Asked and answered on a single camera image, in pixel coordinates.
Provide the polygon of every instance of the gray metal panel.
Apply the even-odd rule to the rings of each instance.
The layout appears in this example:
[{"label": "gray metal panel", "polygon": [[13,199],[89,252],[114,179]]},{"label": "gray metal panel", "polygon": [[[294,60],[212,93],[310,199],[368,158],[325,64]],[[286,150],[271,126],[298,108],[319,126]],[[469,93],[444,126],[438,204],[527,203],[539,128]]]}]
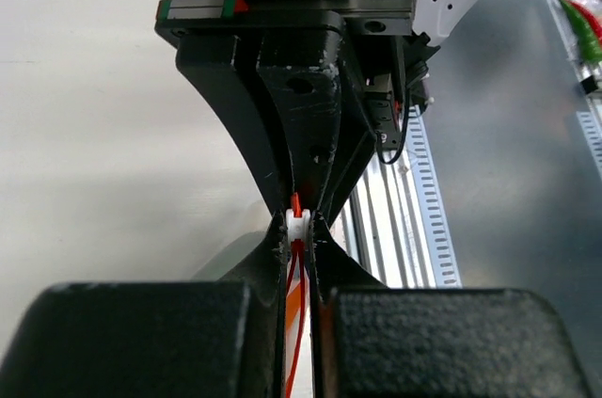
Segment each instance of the gray metal panel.
[{"label": "gray metal panel", "polygon": [[577,113],[581,130],[585,134],[587,144],[592,152],[595,165],[598,168],[600,179],[602,179],[602,132],[597,124],[594,114],[589,111],[579,111]]},{"label": "gray metal panel", "polygon": [[602,182],[546,0],[481,0],[430,61],[425,123],[467,287],[547,297],[602,396]]}]

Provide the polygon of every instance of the textured black block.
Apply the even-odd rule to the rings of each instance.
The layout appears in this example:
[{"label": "textured black block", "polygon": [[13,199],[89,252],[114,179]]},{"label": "textured black block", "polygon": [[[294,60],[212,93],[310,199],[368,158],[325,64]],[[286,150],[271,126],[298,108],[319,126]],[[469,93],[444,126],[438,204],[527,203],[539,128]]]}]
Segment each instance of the textured black block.
[{"label": "textured black block", "polygon": [[340,291],[326,396],[590,396],[556,312],[520,291]]},{"label": "textured black block", "polygon": [[0,396],[263,396],[246,352],[258,309],[243,283],[56,286],[27,312]]}]

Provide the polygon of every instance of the red wire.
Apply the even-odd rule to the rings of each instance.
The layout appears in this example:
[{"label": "red wire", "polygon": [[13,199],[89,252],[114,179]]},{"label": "red wire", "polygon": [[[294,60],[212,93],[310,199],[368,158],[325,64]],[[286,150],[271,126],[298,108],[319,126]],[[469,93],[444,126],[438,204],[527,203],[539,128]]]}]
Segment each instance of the red wire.
[{"label": "red wire", "polygon": [[600,23],[600,21],[595,17],[595,15],[592,14],[592,12],[589,9],[587,9],[577,1],[566,1],[568,1],[573,8],[578,10],[579,13],[585,18],[585,20],[587,20],[587,23],[590,24],[592,30],[595,33],[595,36],[598,38],[598,42],[600,42],[600,45],[602,45],[602,24]]},{"label": "red wire", "polygon": [[291,196],[291,208],[293,208],[293,216],[301,217],[303,215],[303,210],[301,210],[301,200],[299,200],[299,195],[294,193]]},{"label": "red wire", "polygon": [[289,290],[291,290],[291,283],[293,283],[294,267],[296,266],[296,264],[297,264],[297,253],[293,252],[291,269],[289,269],[289,277],[286,280],[286,294],[288,294]]},{"label": "red wire", "polygon": [[291,398],[293,391],[294,374],[297,370],[299,361],[299,351],[301,350],[301,338],[303,337],[303,323],[305,322],[305,265],[303,263],[304,246],[298,247],[299,255],[299,270],[301,272],[301,311],[299,316],[299,331],[297,332],[297,341],[294,347],[293,366],[291,367],[291,375],[286,383],[286,396]]}]

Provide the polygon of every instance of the white wall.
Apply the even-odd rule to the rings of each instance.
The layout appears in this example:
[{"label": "white wall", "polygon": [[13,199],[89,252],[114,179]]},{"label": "white wall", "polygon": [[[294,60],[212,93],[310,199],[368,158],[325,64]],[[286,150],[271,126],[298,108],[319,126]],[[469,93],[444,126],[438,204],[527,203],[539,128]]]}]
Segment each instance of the white wall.
[{"label": "white wall", "polygon": [[0,0],[0,358],[49,284],[188,279],[249,230],[259,192],[157,2]]}]

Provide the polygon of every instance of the orange wire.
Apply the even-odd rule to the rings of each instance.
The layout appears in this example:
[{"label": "orange wire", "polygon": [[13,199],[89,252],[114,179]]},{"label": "orange wire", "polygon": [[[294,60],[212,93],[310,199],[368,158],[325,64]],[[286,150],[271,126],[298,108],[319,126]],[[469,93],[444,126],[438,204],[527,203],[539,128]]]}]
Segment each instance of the orange wire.
[{"label": "orange wire", "polygon": [[303,263],[304,249],[303,245],[297,246],[299,255],[299,270],[301,272],[301,311],[299,315],[299,330],[297,332],[297,341],[294,347],[293,365],[291,367],[291,375],[286,383],[286,396],[291,398],[293,392],[294,374],[297,370],[297,363],[299,361],[299,351],[301,351],[301,339],[303,337],[303,324],[305,322],[305,265]]},{"label": "orange wire", "polygon": [[293,333],[293,324],[295,323],[295,319],[298,316],[297,313],[300,312],[301,308],[297,310],[298,304],[301,302],[301,284],[297,283],[294,287],[291,287],[291,292],[288,296],[286,296],[286,305],[287,309],[291,310],[286,312],[286,333]]}]

